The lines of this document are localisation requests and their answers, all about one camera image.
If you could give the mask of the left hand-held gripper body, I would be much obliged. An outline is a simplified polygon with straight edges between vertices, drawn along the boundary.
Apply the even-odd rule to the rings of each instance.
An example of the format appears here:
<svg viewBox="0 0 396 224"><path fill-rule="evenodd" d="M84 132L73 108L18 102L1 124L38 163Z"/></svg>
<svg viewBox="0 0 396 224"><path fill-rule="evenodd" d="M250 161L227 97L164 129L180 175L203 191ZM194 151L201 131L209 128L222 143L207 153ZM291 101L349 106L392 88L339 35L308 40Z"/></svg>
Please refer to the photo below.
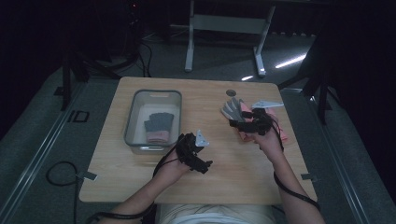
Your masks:
<svg viewBox="0 0 396 224"><path fill-rule="evenodd" d="M198 153L209 145L200 130L197 133L182 134L175 145L179 160L192 170L205 169L204 161L198 157Z"/></svg>

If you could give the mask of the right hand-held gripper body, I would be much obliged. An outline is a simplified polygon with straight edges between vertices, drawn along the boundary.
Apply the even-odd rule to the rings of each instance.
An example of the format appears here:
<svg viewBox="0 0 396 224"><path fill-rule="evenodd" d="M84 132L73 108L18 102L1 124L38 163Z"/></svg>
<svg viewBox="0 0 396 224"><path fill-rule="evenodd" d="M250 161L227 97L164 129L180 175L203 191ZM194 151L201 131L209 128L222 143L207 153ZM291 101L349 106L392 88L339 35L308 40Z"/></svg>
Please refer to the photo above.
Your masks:
<svg viewBox="0 0 396 224"><path fill-rule="evenodd" d="M276 130L273 119L266 113L265 109L279 106L283 106L283 104L266 100L260 100L256 103L253 103L251 106L253 121L247 123L247 133L258 133L259 135L265 135L271 129Z"/></svg>

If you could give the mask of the grey cloth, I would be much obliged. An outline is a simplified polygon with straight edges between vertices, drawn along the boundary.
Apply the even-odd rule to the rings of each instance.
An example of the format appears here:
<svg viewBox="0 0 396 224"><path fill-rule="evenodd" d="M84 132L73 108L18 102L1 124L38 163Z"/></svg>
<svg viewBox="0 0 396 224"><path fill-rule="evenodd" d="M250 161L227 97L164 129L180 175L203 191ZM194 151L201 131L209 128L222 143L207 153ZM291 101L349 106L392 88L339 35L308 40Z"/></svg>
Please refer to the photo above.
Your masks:
<svg viewBox="0 0 396 224"><path fill-rule="evenodd" d="M232 119L232 120L237 120L239 122L247 122L247 123L253 121L253 118L245 119L242 117L243 111L252 112L252 110L248 108L248 106L245 104L245 102L242 99L237 100L235 97L232 97L229 101L227 101L224 104L223 108L220 111L227 120ZM252 133L239 132L239 135L241 139L245 142L253 141Z"/></svg>

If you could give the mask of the gray pink knit glove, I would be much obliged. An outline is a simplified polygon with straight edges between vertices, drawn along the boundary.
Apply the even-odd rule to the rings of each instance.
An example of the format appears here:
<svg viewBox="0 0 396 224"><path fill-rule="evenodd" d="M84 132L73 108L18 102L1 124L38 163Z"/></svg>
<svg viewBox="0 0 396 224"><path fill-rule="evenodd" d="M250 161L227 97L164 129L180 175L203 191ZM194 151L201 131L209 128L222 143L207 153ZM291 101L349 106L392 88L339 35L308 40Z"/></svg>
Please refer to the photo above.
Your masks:
<svg viewBox="0 0 396 224"><path fill-rule="evenodd" d="M151 114L144 121L146 138L150 143L167 143L173 125L174 115L166 112Z"/></svg>

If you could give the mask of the clear plastic bin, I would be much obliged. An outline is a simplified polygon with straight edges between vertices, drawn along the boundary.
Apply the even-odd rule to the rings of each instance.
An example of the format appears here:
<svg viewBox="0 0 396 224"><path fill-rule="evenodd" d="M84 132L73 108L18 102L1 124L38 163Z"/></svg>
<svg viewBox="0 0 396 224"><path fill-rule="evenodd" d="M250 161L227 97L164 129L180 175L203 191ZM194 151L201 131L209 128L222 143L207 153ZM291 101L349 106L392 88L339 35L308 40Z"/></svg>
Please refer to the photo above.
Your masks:
<svg viewBox="0 0 396 224"><path fill-rule="evenodd" d="M139 90L134 94L124 132L124 142L134 154L165 154L180 135L182 95L174 90ZM144 121L154 113L174 115L167 143L150 143Z"/></svg>

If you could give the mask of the person's right hand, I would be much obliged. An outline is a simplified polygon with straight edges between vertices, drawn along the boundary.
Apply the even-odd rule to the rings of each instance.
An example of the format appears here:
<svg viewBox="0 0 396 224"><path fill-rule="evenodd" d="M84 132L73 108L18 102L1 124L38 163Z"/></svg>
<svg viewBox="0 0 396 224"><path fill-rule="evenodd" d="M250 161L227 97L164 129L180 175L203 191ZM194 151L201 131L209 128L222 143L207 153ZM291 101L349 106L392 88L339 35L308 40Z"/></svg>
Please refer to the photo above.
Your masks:
<svg viewBox="0 0 396 224"><path fill-rule="evenodd" d="M280 163L285 159L276 131L271 130L265 135L254 133L252 138L271 163Z"/></svg>

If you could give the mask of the person's left hand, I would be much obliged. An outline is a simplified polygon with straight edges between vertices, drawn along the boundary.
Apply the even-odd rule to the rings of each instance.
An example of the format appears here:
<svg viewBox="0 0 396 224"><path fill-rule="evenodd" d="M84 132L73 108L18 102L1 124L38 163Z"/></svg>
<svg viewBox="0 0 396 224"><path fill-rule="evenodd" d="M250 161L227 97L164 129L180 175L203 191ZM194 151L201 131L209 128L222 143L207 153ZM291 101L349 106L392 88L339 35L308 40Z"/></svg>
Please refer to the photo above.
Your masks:
<svg viewBox="0 0 396 224"><path fill-rule="evenodd" d="M190 167L182 163L176 152L173 151L161 163L154 177L159 178L163 183L174 184L189 170Z"/></svg>

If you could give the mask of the person's white shirt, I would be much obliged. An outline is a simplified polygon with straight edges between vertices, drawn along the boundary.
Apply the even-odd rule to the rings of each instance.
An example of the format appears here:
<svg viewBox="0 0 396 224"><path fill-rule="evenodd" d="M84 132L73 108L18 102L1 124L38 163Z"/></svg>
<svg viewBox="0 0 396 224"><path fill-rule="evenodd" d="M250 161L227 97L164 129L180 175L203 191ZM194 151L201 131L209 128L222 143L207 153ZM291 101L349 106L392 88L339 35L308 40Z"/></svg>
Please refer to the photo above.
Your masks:
<svg viewBox="0 0 396 224"><path fill-rule="evenodd" d="M276 224L276 220L267 205L160 204L155 224Z"/></svg>

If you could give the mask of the black tripod stand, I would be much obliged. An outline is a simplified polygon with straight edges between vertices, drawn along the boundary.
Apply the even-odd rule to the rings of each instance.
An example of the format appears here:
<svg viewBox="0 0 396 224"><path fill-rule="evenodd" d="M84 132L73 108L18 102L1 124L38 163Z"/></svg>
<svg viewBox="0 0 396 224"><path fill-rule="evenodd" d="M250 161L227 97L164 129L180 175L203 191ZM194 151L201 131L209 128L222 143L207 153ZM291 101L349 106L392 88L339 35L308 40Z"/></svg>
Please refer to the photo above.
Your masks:
<svg viewBox="0 0 396 224"><path fill-rule="evenodd" d="M306 78L307 82L302 90L303 96L312 98L318 94L317 114L323 125L326 124L327 96L331 95L336 102L339 102L330 90L333 54L336 50L335 40L333 32L322 28L306 53L297 74L277 85L279 90L283 90Z"/></svg>
<svg viewBox="0 0 396 224"><path fill-rule="evenodd" d="M62 109L72 99L72 81L86 82L90 71L119 79L117 71L135 63L141 40L139 0L60 0L59 34L63 56Z"/></svg>

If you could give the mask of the white metal desk frame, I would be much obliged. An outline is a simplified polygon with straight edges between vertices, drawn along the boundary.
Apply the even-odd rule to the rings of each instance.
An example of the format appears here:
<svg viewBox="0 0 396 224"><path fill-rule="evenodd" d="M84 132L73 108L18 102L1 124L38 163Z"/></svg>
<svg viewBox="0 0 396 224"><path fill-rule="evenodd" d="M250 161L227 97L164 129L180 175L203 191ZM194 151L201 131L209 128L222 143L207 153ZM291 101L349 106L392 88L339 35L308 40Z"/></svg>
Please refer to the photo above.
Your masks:
<svg viewBox="0 0 396 224"><path fill-rule="evenodd" d="M256 64L257 75L266 76L266 70L262 59L262 49L266 37L268 36L272 18L275 14L276 7L269 6L265 19L254 18L237 18L217 15L206 15L195 13L196 0L190 0L190 17L189 17L189 41L186 53L184 70L191 72L193 68L194 57L194 31L214 31L238 34L259 35L261 37L257 46L253 50L254 62Z"/></svg>

